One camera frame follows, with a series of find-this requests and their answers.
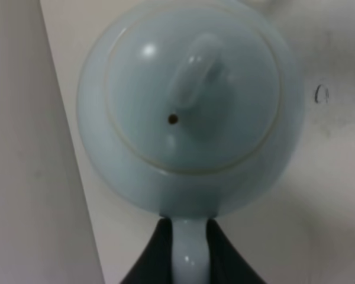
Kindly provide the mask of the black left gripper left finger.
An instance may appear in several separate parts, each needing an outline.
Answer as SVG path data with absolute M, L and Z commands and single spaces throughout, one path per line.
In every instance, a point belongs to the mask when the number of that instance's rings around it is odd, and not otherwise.
M 172 283 L 172 222 L 162 218 L 146 248 L 121 283 Z

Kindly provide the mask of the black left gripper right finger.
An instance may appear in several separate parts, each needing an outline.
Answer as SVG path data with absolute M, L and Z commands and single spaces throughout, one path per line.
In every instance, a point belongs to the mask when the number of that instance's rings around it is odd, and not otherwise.
M 206 224 L 210 278 L 214 284 L 265 284 L 262 277 L 238 253 L 216 220 Z

